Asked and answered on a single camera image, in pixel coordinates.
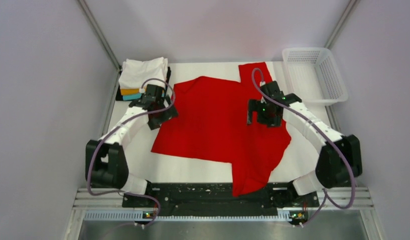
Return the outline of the red t shirt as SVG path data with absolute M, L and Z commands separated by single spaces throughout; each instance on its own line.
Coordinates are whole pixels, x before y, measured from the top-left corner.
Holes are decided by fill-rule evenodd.
M 151 149 L 157 154 L 230 163 L 235 197 L 265 187 L 292 140 L 285 122 L 279 127 L 247 123 L 249 100 L 261 98 L 255 85 L 272 81 L 267 64 L 243 64 L 238 72 L 238 82 L 200 76 L 177 83 L 178 116 L 161 125 Z

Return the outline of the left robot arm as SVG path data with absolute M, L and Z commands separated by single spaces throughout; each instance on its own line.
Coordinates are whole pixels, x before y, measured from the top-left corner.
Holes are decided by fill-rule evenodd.
M 144 127 L 155 130 L 178 116 L 174 100 L 168 95 L 159 100 L 132 101 L 121 119 L 98 140 L 90 140 L 85 148 L 85 177 L 92 196 L 99 196 L 93 187 L 109 188 L 112 193 L 134 195 L 142 207 L 153 202 L 149 181 L 130 173 L 125 149 Z

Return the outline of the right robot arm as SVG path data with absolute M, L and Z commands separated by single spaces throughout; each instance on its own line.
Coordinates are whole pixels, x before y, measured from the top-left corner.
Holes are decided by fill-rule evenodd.
M 252 82 L 261 99 L 250 99 L 247 124 L 253 123 L 253 115 L 259 124 L 278 128 L 282 123 L 301 132 L 319 153 L 315 170 L 288 183 L 286 200 L 292 206 L 300 206 L 307 194 L 351 184 L 351 197 L 345 206 L 350 208 L 355 199 L 355 178 L 362 174 L 360 141 L 355 135 L 345 136 L 326 125 L 311 113 L 294 93 L 285 95 L 276 81 Z

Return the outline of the teal folded t shirt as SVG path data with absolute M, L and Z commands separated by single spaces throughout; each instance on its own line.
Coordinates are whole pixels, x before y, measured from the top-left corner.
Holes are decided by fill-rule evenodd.
M 141 96 L 142 96 L 141 93 L 123 95 L 123 96 L 122 96 L 122 100 L 123 100 L 123 101 L 132 101 L 132 100 L 140 99 Z

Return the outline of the yellow folded t shirt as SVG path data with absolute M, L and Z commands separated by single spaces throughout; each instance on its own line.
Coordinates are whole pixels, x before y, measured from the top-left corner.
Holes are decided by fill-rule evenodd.
M 138 94 L 140 92 L 140 90 L 138 88 L 134 88 L 134 89 L 120 89 L 120 93 L 122 96 L 128 96 L 128 95 L 135 95 Z

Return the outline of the black folded t shirt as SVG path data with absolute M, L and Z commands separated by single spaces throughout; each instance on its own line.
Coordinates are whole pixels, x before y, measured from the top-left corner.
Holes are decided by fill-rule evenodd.
M 165 77 L 165 82 L 167 84 L 170 82 L 171 73 L 172 73 L 171 67 L 168 66 L 167 71 L 166 71 L 166 77 Z M 123 95 L 121 95 L 120 89 L 121 89 L 120 87 L 118 87 L 117 89 L 116 96 L 115 96 L 116 101 L 123 101 L 123 98 L 122 98 Z

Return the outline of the white folded t shirt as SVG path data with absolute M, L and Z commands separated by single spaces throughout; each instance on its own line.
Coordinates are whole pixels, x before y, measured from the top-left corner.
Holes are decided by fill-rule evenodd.
M 122 72 L 118 80 L 121 89 L 140 89 L 148 79 L 167 80 L 168 59 L 158 57 L 140 61 L 126 59 L 122 63 Z

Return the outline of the white plastic basket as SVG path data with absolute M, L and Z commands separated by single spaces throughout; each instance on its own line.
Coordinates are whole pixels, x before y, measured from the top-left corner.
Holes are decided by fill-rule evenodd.
M 287 89 L 303 102 L 325 107 L 348 100 L 344 80 L 328 48 L 285 48 L 282 59 Z

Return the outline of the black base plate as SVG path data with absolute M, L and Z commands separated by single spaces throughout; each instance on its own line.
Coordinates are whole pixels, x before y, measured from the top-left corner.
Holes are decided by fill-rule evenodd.
M 146 196 L 124 194 L 122 207 L 154 208 L 160 217 L 261 217 L 320 205 L 316 192 L 298 196 L 289 183 L 275 182 L 240 196 L 231 183 L 152 183 Z

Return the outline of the aluminium frame rail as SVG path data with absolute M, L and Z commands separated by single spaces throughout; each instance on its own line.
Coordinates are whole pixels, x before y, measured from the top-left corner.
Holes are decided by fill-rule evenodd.
M 305 220 L 310 211 L 340 210 L 351 200 L 348 187 L 312 192 L 292 201 L 280 185 L 233 197 L 226 184 L 165 185 L 153 190 L 154 199 L 119 193 L 91 196 L 78 190 L 73 207 L 85 210 L 87 220 L 161 222 L 290 222 Z

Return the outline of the left corner metal post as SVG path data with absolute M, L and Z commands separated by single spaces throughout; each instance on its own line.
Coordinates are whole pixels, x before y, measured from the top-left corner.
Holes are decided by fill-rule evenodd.
M 80 9 L 82 13 L 85 15 L 86 20 L 90 27 L 92 28 L 93 33 L 95 34 L 97 40 L 99 41 L 100 45 L 102 46 L 105 54 L 111 61 L 112 65 L 114 68 L 117 70 L 117 72 L 120 72 L 121 70 L 121 65 L 119 64 L 119 61 L 117 60 L 117 57 L 115 53 L 113 52 L 109 42 L 107 41 L 99 23 L 97 22 L 93 12 L 91 11 L 88 3 L 86 0 L 76 0 L 78 5 L 80 6 Z

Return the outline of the corner metal post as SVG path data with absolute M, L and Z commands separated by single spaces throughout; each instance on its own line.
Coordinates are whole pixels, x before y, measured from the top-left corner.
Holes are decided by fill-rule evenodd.
M 349 18 L 357 8 L 361 1 L 360 0 L 349 0 L 348 4 L 346 5 L 344 11 L 342 12 L 338 22 L 336 23 L 333 31 L 331 32 L 330 36 L 328 37 L 324 47 L 327 49 L 331 49 L 338 37 L 340 36 L 341 32 L 343 31 L 344 27 L 346 26 Z
M 86 20 L 90 27 L 92 28 L 93 33 L 95 34 L 97 40 L 99 41 L 100 45 L 102 46 L 105 54 L 111 61 L 112 65 L 114 68 L 117 70 L 117 72 L 120 72 L 121 70 L 121 65 L 119 64 L 119 61 L 117 60 L 117 57 L 115 53 L 113 52 L 109 42 L 107 41 L 99 23 L 97 22 L 93 12 L 91 11 L 88 3 L 86 0 L 76 0 L 78 5 L 80 6 L 80 9 L 82 13 L 85 15 Z

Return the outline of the right corner metal post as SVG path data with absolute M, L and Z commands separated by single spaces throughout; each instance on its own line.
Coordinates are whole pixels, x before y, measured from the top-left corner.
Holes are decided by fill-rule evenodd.
M 331 32 L 330 36 L 328 37 L 324 47 L 327 49 L 331 49 L 338 37 L 340 36 L 341 32 L 343 31 L 344 27 L 346 26 L 349 18 L 357 8 L 361 1 L 360 0 L 349 0 L 348 4 L 346 5 L 344 11 L 342 12 L 338 22 L 336 23 L 333 31 Z

